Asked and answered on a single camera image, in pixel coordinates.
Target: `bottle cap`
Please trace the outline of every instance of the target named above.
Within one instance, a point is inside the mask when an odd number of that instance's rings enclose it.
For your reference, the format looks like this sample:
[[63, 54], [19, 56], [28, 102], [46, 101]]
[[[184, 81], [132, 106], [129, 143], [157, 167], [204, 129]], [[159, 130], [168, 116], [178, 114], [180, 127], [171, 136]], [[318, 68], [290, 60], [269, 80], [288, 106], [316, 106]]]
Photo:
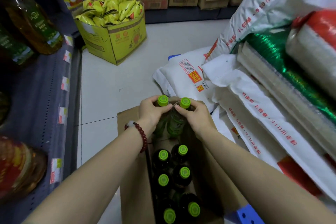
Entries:
[[188, 147], [185, 146], [184, 144], [181, 144], [181, 145], [178, 147], [178, 153], [179, 153], [181, 156], [186, 155], [187, 152], [188, 152]]
[[169, 182], [168, 175], [166, 174], [160, 175], [157, 181], [159, 182], [160, 186], [162, 187], [167, 186]]
[[190, 202], [188, 205], [188, 212], [191, 216], [197, 217], [201, 213], [200, 206], [196, 202]]
[[182, 167], [180, 169], [180, 176], [183, 178], [183, 179], [187, 179], [189, 176], [190, 176], [190, 169], [187, 168], [187, 167]]
[[176, 214], [175, 211], [171, 208], [165, 209], [163, 212], [163, 219], [167, 224], [172, 224], [175, 222]]
[[168, 158], [168, 151], [166, 151], [166, 150], [161, 150], [161, 151], [159, 152], [159, 160], [161, 160], [161, 161], [166, 161], [167, 158]]
[[169, 104], [168, 97], [166, 95], [159, 96], [159, 98], [157, 99], [157, 103], [159, 104], [159, 106], [168, 105]]
[[187, 109], [191, 104], [190, 99], [188, 98], [181, 98], [180, 100], [180, 107]]

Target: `red beaded bracelet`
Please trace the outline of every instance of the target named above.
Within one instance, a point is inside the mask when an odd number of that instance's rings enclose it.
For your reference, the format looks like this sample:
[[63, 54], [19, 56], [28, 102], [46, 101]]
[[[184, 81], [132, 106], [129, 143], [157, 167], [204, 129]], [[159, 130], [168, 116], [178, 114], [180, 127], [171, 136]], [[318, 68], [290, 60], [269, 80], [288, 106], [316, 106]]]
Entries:
[[143, 141], [143, 145], [141, 148], [140, 153], [144, 152], [147, 149], [147, 137], [145, 135], [145, 132], [142, 130], [142, 128], [140, 127], [139, 124], [137, 124], [135, 121], [130, 121], [129, 123], [125, 124], [125, 130], [129, 128], [129, 126], [135, 125], [136, 129], [140, 132], [141, 137], [142, 137], [142, 141]]

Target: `white tile floor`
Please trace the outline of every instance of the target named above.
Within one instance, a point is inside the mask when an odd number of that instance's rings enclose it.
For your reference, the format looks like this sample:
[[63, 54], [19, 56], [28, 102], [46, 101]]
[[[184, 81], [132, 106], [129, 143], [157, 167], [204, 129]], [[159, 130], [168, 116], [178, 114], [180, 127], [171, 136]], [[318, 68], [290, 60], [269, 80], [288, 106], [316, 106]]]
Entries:
[[[152, 74], [167, 63], [168, 56], [212, 46], [227, 23], [146, 25], [147, 40], [119, 66], [83, 51], [77, 167], [117, 137], [118, 112], [161, 94]], [[119, 191], [99, 223], [121, 223]]]

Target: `person's left hand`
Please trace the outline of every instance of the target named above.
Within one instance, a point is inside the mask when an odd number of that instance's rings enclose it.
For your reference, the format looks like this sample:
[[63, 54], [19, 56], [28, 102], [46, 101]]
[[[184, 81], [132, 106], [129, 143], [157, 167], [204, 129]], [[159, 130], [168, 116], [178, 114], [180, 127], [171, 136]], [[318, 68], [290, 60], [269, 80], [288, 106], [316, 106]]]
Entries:
[[154, 128], [158, 124], [161, 115], [173, 107], [172, 104], [163, 107], [154, 106], [153, 103], [157, 101], [159, 96], [156, 95], [142, 100], [139, 107], [139, 119], [149, 121]]

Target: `yellow cardboard box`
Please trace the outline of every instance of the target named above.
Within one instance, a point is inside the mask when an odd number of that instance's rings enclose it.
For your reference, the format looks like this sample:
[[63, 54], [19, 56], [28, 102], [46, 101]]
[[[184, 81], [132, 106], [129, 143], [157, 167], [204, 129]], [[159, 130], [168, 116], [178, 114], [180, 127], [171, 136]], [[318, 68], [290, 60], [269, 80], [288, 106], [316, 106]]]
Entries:
[[[76, 10], [73, 17], [82, 12], [83, 8]], [[139, 18], [107, 28], [74, 20], [89, 52], [115, 65], [123, 62], [147, 37], [145, 10]]]

